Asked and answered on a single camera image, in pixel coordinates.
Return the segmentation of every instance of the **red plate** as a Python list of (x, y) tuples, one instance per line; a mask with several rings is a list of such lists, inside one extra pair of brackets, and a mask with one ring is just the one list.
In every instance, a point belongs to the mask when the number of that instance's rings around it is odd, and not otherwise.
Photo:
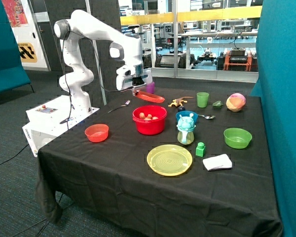
[(147, 100), (154, 103), (162, 103), (164, 101), (164, 98), (155, 94), (147, 93), (144, 91), (138, 91), (136, 94), (136, 97)]

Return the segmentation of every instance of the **yellow black sticker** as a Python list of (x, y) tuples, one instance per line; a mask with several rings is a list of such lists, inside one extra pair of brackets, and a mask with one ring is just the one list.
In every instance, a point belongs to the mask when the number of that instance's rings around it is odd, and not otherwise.
[(21, 62), (22, 63), (36, 63), (37, 57), (34, 47), (31, 43), (18, 43)]

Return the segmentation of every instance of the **green bowl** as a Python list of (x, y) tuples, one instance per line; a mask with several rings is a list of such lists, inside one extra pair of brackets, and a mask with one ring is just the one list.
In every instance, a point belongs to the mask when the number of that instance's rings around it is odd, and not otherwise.
[(244, 149), (252, 140), (252, 135), (241, 128), (228, 128), (223, 132), (225, 142), (228, 146), (235, 149)]

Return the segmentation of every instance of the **black tablecloth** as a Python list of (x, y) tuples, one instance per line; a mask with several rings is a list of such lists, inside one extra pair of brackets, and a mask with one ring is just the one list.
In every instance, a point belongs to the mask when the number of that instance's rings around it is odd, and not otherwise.
[[(279, 217), (273, 186), (260, 98), (247, 97), (240, 112), (226, 106), (214, 109), (229, 95), (211, 94), (209, 105), (196, 105), (196, 92), (156, 89), (166, 100), (165, 130), (159, 135), (140, 134), (132, 120), (135, 108), (152, 104), (123, 92), (118, 99), (101, 108), (76, 127), (56, 138), (38, 152), (36, 196), (46, 217), (57, 222), (61, 209), (55, 191), (72, 198), (79, 206), (97, 211), (126, 228), (150, 237), (249, 237), (280, 236)], [(184, 104), (198, 114), (216, 115), (214, 120), (198, 118), (194, 143), (184, 146), (177, 141), (175, 107), (167, 105), (182, 96), (194, 96)], [(128, 107), (116, 108), (130, 99)], [(105, 123), (109, 137), (91, 143), (85, 128)], [(250, 145), (233, 149), (224, 142), (223, 131), (230, 127), (252, 133)], [(206, 154), (195, 156), (198, 142), (204, 142)], [(193, 163), (178, 177), (164, 177), (152, 171), (147, 154), (154, 147), (176, 144), (187, 148)], [(227, 154), (231, 170), (207, 171), (204, 158)]]

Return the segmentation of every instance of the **fork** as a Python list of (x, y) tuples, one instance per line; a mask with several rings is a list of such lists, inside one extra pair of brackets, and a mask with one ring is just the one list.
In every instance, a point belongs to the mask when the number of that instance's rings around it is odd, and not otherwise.
[(112, 111), (114, 111), (114, 110), (117, 110), (117, 109), (119, 109), (119, 108), (121, 108), (121, 107), (126, 107), (126, 106), (129, 105), (129, 103), (130, 103), (130, 100), (126, 101), (124, 105), (121, 105), (121, 106), (119, 106), (119, 107), (117, 107), (117, 108), (115, 108), (115, 109), (112, 109), (112, 110), (108, 111), (108, 113), (110, 113), (110, 112), (112, 112)]

